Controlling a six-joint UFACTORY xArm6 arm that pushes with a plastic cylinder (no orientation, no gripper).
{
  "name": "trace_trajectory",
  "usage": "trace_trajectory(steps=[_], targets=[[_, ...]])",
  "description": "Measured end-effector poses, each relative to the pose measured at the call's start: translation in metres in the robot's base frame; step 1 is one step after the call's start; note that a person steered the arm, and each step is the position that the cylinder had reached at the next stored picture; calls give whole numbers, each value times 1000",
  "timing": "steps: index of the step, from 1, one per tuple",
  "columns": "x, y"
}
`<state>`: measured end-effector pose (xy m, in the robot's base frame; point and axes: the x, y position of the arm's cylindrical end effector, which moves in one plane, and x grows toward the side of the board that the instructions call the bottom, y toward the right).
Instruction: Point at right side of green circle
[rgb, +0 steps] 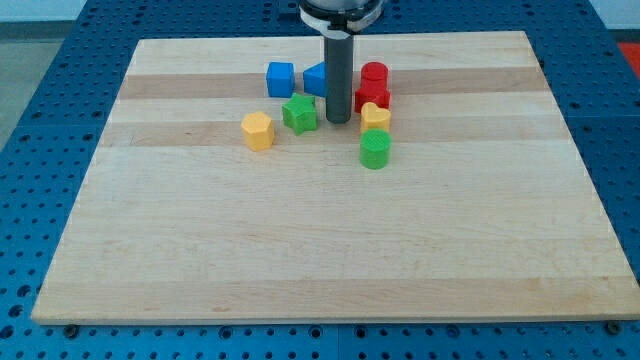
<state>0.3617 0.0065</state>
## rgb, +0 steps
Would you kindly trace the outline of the robot arm flange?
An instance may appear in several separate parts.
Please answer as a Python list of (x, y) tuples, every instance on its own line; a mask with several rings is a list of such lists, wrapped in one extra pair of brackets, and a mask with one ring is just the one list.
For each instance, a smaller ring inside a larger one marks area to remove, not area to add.
[(301, 20), (325, 37), (350, 36), (371, 26), (385, 0), (300, 0)]

